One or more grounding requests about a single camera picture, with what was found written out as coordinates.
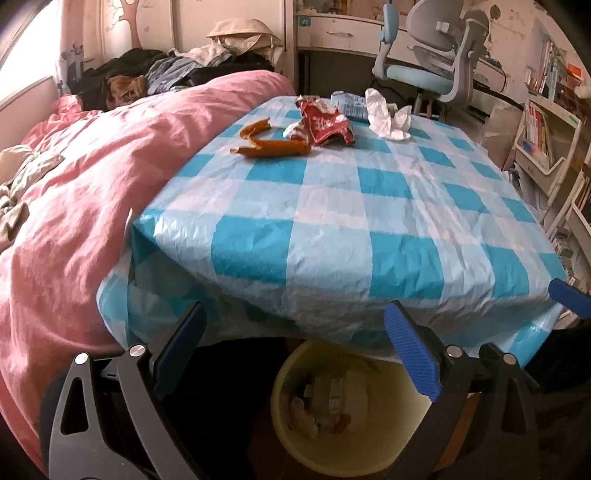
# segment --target white cloth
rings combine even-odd
[[[188,57],[204,67],[215,67],[217,65],[213,65],[212,63],[219,57],[222,57],[223,60],[227,60],[232,56],[228,49],[221,43],[210,43],[203,47],[195,47],[185,53],[181,53],[178,50],[173,51],[177,57]]]
[[[34,153],[28,145],[15,145],[2,150],[0,152],[0,184],[11,181],[29,155]]]
[[[237,55],[247,51],[265,57],[277,69],[283,60],[283,43],[269,27],[253,18],[228,18],[216,23],[207,35],[212,41],[232,47]]]
[[[47,172],[57,167],[64,157],[51,152],[37,153],[28,145],[17,145],[0,152],[0,166],[2,161],[9,159],[10,164],[3,172],[16,167],[12,178],[0,184],[0,252],[12,245],[22,224],[29,216],[29,208],[22,202],[22,196],[36,182],[41,180]]]
[[[372,132],[397,142],[410,138],[408,133],[412,109],[410,105],[401,108],[394,117],[391,117],[386,99],[373,88],[365,91],[365,104],[369,114],[369,128]]]

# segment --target pink blanket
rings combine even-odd
[[[293,94],[276,73],[236,73],[108,113],[64,111],[31,131],[37,150],[66,159],[27,192],[30,217],[0,255],[0,411],[38,465],[37,416],[49,383],[81,351],[119,351],[96,291],[119,259],[129,210],[141,212],[240,117]]]

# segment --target trash can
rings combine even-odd
[[[356,382],[355,395],[365,399],[366,409],[359,405],[354,408],[361,412],[357,416],[363,417],[362,424],[353,419],[358,421],[354,431],[333,434],[320,429],[316,437],[306,436],[293,426],[294,396],[304,387],[310,396],[309,390],[316,389],[319,383],[311,379],[338,377],[335,372],[344,377],[363,376],[361,383]],[[339,382],[332,379],[331,401],[335,383],[339,392],[347,394],[348,388]],[[360,384],[366,388],[366,396],[359,393]],[[280,442],[300,463],[324,475],[353,477],[389,467],[430,404],[428,397],[414,388],[402,365],[355,355],[329,343],[307,341],[290,355],[277,375],[271,394],[271,417]]]

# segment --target crumpled tissue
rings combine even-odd
[[[394,141],[408,140],[410,134],[410,105],[401,108],[394,117],[390,116],[384,96],[374,88],[365,91],[365,103],[369,113],[369,128],[382,138]]]

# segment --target window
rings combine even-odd
[[[33,19],[0,69],[0,100],[51,75],[59,54],[57,0]]]

